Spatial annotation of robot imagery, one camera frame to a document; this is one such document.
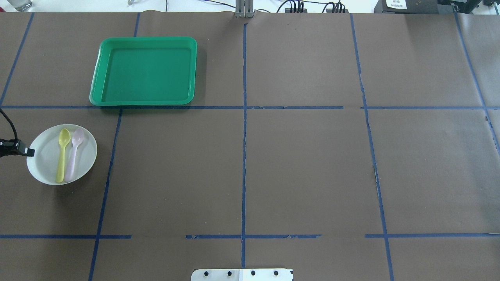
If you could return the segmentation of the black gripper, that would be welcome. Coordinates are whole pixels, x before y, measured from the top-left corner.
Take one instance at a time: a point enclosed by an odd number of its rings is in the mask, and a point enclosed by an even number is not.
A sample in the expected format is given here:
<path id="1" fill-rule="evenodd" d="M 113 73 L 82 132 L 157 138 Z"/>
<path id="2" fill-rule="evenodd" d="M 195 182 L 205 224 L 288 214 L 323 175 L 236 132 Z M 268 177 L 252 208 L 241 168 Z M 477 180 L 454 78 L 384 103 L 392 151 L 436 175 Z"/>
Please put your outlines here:
<path id="1" fill-rule="evenodd" d="M 21 155 L 30 158 L 34 156 L 34 149 L 19 145 L 19 139 L 0 139 L 0 157 L 2 158 L 7 155 Z"/>

